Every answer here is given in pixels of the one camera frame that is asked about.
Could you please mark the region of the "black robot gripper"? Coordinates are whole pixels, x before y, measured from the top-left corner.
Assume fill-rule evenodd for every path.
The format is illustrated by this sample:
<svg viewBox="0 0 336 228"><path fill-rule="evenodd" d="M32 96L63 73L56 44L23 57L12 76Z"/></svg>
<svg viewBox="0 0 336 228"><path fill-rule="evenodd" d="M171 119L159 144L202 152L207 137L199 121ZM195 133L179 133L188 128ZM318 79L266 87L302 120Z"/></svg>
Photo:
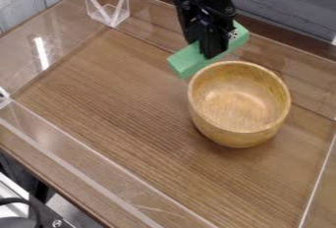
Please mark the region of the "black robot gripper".
<svg viewBox="0 0 336 228"><path fill-rule="evenodd" d="M227 50L231 33L235 31L236 8L232 0L174 2L187 42L192 44L200 38L200 51L207 59L214 58Z"/></svg>

